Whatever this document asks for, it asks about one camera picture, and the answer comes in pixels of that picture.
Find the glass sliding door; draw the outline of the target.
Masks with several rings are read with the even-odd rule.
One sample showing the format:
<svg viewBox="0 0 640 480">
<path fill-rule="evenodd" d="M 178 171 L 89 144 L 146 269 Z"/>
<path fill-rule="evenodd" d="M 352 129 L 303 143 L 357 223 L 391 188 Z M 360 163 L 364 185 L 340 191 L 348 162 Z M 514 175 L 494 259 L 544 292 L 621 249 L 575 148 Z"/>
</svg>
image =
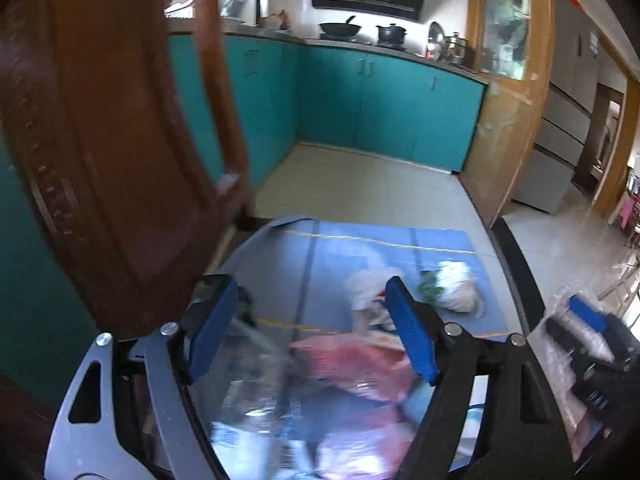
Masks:
<svg viewBox="0 0 640 480">
<path fill-rule="evenodd" d="M 484 73 L 488 83 L 459 179 L 491 228 L 518 189 L 548 96 L 555 35 L 554 0 L 530 0 L 521 80 Z"/>
</svg>

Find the green vegetable leaves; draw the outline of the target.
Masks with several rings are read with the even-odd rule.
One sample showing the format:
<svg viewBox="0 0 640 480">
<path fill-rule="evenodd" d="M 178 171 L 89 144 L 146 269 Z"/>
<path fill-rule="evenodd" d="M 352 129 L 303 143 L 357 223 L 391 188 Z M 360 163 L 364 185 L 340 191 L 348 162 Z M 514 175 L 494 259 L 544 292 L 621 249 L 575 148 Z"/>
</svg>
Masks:
<svg viewBox="0 0 640 480">
<path fill-rule="evenodd" d="M 439 285 L 439 272 L 436 270 L 421 271 L 418 292 L 426 304 L 438 304 L 440 296 L 444 292 L 442 286 Z"/>
</svg>

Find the pink plastic bag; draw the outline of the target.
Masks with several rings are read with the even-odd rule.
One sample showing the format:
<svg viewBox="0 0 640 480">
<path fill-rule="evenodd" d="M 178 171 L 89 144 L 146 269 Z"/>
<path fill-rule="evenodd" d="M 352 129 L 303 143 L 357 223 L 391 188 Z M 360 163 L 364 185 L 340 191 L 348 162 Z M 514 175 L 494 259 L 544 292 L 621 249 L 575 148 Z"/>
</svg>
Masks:
<svg viewBox="0 0 640 480">
<path fill-rule="evenodd" d="M 356 396 L 310 402 L 304 416 L 323 479 L 393 478 L 416 435 L 395 404 Z"/>
</svg>

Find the red snack wrapper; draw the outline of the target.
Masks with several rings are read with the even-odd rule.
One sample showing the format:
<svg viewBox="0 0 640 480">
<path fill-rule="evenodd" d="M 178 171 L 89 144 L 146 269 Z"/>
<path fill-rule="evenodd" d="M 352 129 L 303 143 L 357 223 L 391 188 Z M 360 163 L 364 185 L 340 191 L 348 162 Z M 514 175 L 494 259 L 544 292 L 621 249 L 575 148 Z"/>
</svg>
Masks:
<svg viewBox="0 0 640 480">
<path fill-rule="evenodd" d="M 405 400 L 416 378 L 403 348 L 380 346 L 358 334 L 308 337 L 290 349 L 310 378 L 376 402 Z"/>
</svg>

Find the teal lower kitchen cabinets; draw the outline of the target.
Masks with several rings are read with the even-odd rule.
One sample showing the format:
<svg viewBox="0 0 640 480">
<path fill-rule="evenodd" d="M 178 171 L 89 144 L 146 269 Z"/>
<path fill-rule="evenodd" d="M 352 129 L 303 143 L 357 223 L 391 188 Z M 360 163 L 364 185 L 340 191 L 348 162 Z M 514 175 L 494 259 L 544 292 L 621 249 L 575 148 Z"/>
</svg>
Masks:
<svg viewBox="0 0 640 480">
<path fill-rule="evenodd" d="M 458 171 L 485 84 L 414 55 L 231 35 L 235 104 L 260 185 L 297 141 Z M 9 155 L 1 159 L 1 371 L 62 400 L 94 326 L 54 260 Z"/>
</svg>

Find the clear trash bag liner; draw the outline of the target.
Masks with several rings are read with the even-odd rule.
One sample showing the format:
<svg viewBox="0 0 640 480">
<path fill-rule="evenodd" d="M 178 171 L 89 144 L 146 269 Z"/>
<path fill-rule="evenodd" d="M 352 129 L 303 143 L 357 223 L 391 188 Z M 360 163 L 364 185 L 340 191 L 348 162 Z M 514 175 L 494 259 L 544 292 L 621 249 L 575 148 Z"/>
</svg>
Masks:
<svg viewBox="0 0 640 480">
<path fill-rule="evenodd" d="M 604 314 L 615 315 L 606 310 L 602 302 L 597 300 L 597 297 L 592 292 L 574 286 L 563 286 L 554 294 L 552 306 L 548 312 L 529 334 L 528 343 L 536 354 L 539 364 L 548 379 L 556 404 L 558 404 L 568 440 L 570 441 L 573 458 L 574 460 L 579 460 L 588 444 L 598 439 L 604 440 L 612 436 L 616 430 L 605 427 L 592 418 L 585 405 L 574 396 L 572 387 L 576 382 L 576 376 L 570 365 L 570 358 L 554 343 L 544 328 L 544 322 L 547 321 L 547 318 L 554 316 L 587 346 L 593 356 L 605 361 L 612 361 L 612 352 L 603 337 L 582 322 L 568 308 L 568 300 L 573 295 L 582 296 L 593 309 L 597 309 Z M 634 331 L 627 325 L 626 327 L 637 338 Z M 634 426 L 617 430 L 631 430 L 638 426 L 639 422 Z"/>
</svg>

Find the steel stock pot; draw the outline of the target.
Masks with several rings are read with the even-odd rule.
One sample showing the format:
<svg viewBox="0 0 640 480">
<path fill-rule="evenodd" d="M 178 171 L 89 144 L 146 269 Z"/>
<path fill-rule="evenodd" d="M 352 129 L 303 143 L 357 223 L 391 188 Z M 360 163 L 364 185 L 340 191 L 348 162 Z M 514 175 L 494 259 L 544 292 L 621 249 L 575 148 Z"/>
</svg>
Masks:
<svg viewBox="0 0 640 480">
<path fill-rule="evenodd" d="M 457 32 L 442 40 L 442 59 L 452 65 L 463 65 L 468 43 Z"/>
</svg>

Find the steel pot lid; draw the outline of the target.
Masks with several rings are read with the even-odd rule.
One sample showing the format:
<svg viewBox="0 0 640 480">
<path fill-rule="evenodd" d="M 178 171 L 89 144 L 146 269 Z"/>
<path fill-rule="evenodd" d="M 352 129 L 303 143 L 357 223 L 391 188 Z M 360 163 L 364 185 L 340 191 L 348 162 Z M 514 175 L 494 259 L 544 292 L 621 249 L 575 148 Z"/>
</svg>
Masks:
<svg viewBox="0 0 640 480">
<path fill-rule="evenodd" d="M 437 22 L 432 21 L 428 28 L 427 44 L 425 49 L 425 57 L 433 61 L 439 61 L 442 57 L 442 49 L 444 48 L 445 33 Z"/>
</svg>

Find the brown wooden chair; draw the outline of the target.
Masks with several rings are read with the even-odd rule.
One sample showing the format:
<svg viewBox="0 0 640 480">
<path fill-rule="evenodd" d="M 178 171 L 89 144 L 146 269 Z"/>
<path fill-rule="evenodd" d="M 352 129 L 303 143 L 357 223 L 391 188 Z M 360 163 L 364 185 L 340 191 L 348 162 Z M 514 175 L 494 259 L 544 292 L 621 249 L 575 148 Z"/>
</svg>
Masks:
<svg viewBox="0 0 640 480">
<path fill-rule="evenodd" d="M 224 171 L 180 112 L 165 0 L 1 0 L 1 115 L 47 239 L 99 328 L 143 336 L 186 310 L 248 200 L 217 0 L 195 36 Z"/>
</svg>

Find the white dish rack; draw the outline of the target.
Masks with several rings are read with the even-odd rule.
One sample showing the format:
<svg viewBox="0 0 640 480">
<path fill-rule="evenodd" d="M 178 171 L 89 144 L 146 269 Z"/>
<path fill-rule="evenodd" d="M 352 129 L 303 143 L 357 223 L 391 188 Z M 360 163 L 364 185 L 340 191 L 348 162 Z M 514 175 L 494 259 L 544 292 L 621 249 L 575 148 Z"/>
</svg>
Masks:
<svg viewBox="0 0 640 480">
<path fill-rule="evenodd" d="M 262 17 L 260 0 L 218 0 L 219 13 L 224 20 L 257 26 Z"/>
</svg>

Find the white crumpled plastic bag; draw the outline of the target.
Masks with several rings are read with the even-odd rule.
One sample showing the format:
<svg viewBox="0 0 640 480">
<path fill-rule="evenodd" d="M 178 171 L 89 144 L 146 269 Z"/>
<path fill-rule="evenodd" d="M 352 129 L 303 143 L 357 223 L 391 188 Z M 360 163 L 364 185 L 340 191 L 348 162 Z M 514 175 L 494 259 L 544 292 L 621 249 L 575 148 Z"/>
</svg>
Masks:
<svg viewBox="0 0 640 480">
<path fill-rule="evenodd" d="M 471 268 L 462 261 L 441 261 L 436 270 L 436 304 L 457 314 L 483 315 L 484 300 Z"/>
</svg>

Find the silver refrigerator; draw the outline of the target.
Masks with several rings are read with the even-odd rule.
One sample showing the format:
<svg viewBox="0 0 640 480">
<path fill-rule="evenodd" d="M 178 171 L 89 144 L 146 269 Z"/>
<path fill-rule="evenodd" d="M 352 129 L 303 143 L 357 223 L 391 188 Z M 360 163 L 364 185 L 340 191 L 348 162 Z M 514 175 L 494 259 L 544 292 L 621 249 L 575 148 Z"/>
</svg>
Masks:
<svg viewBox="0 0 640 480">
<path fill-rule="evenodd" d="M 555 0 L 548 96 L 535 144 L 513 199 L 555 214 L 584 150 L 598 84 L 599 32 L 572 0 Z"/>
</svg>

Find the black cooking pot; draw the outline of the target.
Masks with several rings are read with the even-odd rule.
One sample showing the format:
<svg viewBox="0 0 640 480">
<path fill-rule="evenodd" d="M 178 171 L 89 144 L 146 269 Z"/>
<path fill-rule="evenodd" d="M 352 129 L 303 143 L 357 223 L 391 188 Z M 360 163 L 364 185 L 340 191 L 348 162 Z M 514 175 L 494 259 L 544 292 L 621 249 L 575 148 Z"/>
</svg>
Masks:
<svg viewBox="0 0 640 480">
<path fill-rule="evenodd" d="M 394 23 L 387 26 L 376 26 L 378 29 L 378 44 L 387 47 L 402 47 L 405 42 L 407 31 Z"/>
</svg>

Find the black wok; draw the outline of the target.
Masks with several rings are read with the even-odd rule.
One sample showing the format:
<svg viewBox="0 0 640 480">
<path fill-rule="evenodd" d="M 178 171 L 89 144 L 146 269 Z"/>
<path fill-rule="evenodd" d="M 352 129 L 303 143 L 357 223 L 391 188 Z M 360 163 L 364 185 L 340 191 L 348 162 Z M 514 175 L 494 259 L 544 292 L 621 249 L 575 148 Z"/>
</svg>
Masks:
<svg viewBox="0 0 640 480">
<path fill-rule="evenodd" d="M 355 15 L 351 15 L 344 22 L 324 22 L 320 24 L 320 30 L 332 38 L 352 39 L 355 38 L 361 27 L 354 24 Z"/>
</svg>

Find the blue table cloth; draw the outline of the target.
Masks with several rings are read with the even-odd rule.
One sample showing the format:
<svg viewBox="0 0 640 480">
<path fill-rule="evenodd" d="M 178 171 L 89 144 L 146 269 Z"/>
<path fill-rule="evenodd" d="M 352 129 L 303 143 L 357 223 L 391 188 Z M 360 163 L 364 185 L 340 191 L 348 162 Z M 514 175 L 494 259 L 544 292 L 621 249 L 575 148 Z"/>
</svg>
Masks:
<svg viewBox="0 0 640 480">
<path fill-rule="evenodd" d="M 240 306 L 209 371 L 190 393 L 228 477 L 323 479 L 307 440 L 305 406 L 355 395 L 310 378 L 290 344 L 358 334 L 404 349 L 385 307 L 385 285 L 399 276 L 419 295 L 420 272 L 437 270 L 441 261 L 465 262 L 484 300 L 479 318 L 451 311 L 442 317 L 474 335 L 504 335 L 506 320 L 483 261 L 461 231 L 283 219 L 224 260 L 218 273 L 238 283 Z M 386 403 L 418 431 L 433 390 L 414 374 L 405 400 Z"/>
</svg>

